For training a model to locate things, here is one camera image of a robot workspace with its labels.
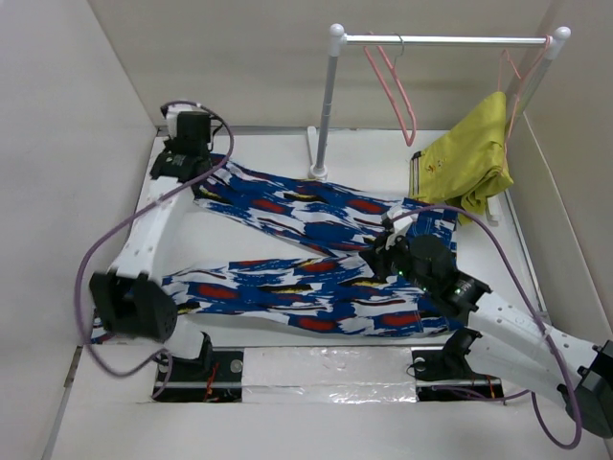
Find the blue white patterned trousers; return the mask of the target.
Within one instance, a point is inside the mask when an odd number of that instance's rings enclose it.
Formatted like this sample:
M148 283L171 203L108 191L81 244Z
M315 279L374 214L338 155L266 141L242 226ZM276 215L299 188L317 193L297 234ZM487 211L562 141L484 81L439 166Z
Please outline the blue white patterned trousers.
M454 249L455 212L432 211L410 198L257 172L218 154L211 158L212 167L184 185L193 188L189 208L299 244L313 256L199 264L164 275L162 289L179 317L245 316L317 334L376 337L423 337L459 328L416 287L395 275L377 280L359 257L382 236L381 216L397 206L418 215L408 238L433 235ZM111 337L95 311L92 341Z

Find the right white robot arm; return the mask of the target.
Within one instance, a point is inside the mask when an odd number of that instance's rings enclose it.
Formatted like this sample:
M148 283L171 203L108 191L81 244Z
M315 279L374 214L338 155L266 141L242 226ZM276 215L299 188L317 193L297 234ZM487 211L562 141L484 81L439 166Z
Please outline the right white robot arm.
M422 290L445 318L461 323L444 346L445 371L508 380L565 409L603 439L612 436L612 343L596 345L534 318L462 272L439 239L383 238L360 252L375 276L392 275Z

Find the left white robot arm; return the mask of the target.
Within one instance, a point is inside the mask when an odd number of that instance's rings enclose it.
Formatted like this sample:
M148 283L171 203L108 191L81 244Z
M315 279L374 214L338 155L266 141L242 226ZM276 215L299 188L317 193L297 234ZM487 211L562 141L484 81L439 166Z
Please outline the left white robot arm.
M164 260L178 224L193 203L184 185L212 167L212 116L186 103L162 108L169 137L150 169L147 204L105 273L91 276L97 318L112 337L143 338L165 346L193 380L213 371L209 337L186 319L162 289Z

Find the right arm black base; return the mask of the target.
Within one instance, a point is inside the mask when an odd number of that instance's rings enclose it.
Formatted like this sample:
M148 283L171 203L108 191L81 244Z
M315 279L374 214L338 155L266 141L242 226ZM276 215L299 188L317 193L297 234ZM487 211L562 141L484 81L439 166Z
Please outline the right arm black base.
M479 337L458 330L440 347L416 347L406 374L414 378L419 402L494 400L504 396L501 380L475 373L467 364L468 347Z

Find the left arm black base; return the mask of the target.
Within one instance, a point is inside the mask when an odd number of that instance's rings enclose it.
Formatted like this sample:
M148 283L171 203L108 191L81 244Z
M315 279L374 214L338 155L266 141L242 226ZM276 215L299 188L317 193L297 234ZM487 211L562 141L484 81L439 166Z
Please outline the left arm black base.
M242 401L243 348L214 347L204 335L196 359L156 358L152 399L159 403L240 403Z

